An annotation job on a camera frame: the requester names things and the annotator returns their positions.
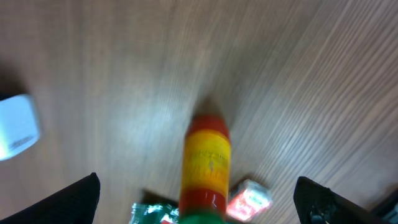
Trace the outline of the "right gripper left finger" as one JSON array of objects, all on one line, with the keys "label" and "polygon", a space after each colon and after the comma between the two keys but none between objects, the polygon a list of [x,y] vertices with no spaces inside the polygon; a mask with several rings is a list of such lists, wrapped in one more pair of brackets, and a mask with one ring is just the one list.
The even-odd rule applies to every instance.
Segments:
[{"label": "right gripper left finger", "polygon": [[2,224],[92,224],[100,200],[96,173],[1,220]]}]

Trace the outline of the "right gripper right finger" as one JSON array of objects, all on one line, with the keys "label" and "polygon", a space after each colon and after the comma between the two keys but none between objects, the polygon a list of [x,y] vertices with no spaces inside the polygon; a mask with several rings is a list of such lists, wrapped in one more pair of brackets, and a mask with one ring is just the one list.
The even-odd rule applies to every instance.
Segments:
[{"label": "right gripper right finger", "polygon": [[299,220],[303,224],[392,224],[395,222],[394,194],[368,211],[304,176],[300,176],[297,180],[294,204]]}]

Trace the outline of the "red white small box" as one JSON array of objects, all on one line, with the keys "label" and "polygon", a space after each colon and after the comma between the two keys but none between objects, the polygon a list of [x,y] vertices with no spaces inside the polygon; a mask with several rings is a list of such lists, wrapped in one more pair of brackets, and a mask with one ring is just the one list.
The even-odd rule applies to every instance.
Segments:
[{"label": "red white small box", "polygon": [[226,215],[233,220],[246,223],[273,204],[269,190],[251,179],[237,183],[230,191]]}]

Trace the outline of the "green 3M gloves packet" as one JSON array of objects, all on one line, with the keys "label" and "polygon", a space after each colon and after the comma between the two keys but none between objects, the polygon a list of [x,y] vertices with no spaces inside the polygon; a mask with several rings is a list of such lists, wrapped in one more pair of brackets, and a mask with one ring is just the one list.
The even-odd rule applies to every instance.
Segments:
[{"label": "green 3M gloves packet", "polygon": [[134,203],[129,224],[177,224],[178,219],[178,208],[170,204]]}]

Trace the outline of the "yellow bottle green cap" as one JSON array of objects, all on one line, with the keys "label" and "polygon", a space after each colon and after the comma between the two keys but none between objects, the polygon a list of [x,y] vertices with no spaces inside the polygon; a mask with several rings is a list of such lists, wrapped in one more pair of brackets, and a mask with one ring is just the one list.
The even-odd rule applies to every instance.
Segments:
[{"label": "yellow bottle green cap", "polygon": [[224,120],[195,116],[187,129],[178,201],[179,223],[224,223],[228,203],[231,140]]}]

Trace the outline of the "white barcode scanner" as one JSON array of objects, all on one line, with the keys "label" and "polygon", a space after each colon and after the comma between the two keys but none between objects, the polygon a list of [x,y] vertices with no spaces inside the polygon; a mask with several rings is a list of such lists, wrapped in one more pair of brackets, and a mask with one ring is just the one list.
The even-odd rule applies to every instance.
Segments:
[{"label": "white barcode scanner", "polygon": [[30,95],[15,95],[1,100],[1,161],[33,146],[40,134],[39,117]]}]

